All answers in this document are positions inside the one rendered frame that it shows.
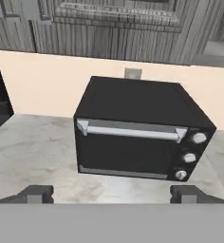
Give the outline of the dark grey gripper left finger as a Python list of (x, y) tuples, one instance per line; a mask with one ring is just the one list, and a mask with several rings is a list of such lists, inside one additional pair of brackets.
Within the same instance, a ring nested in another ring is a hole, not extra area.
[(17, 195), (1, 198), (0, 203), (53, 204), (53, 194), (52, 185), (29, 185)]

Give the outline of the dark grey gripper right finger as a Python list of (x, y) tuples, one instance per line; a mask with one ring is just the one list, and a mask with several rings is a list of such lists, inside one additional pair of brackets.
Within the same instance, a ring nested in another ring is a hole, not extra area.
[(195, 185), (172, 185), (170, 187), (170, 202), (172, 204), (219, 204), (224, 199), (205, 194)]

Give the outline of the white toaster oven knob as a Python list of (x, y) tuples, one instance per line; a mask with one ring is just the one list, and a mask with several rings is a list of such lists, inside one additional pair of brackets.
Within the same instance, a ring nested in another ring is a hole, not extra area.
[(207, 140), (207, 137), (204, 133), (196, 133), (193, 135), (192, 140), (194, 143), (202, 143)]
[(187, 172), (184, 171), (184, 170), (179, 170), (179, 171), (176, 172), (176, 178), (178, 180), (183, 180), (183, 179), (186, 178), (186, 176), (187, 176)]
[(183, 157), (186, 163), (192, 163), (196, 161), (196, 155), (193, 153), (188, 153)]

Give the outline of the black toaster oven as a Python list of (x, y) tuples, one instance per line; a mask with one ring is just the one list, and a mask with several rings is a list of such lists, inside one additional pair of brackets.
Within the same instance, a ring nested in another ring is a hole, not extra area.
[(216, 127), (179, 83), (93, 76), (73, 116), (80, 173), (186, 181)]

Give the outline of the white wall outlet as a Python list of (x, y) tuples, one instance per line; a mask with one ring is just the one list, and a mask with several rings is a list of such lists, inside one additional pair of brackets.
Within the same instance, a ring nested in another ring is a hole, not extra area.
[(127, 67), (124, 70), (124, 77), (126, 79), (139, 80), (141, 78), (141, 73), (142, 73), (141, 69)]

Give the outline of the grey wooden wall cabinets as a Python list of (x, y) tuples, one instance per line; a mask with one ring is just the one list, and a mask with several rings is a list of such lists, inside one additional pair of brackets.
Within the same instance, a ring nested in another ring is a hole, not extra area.
[(224, 67), (224, 0), (0, 0), (0, 49)]

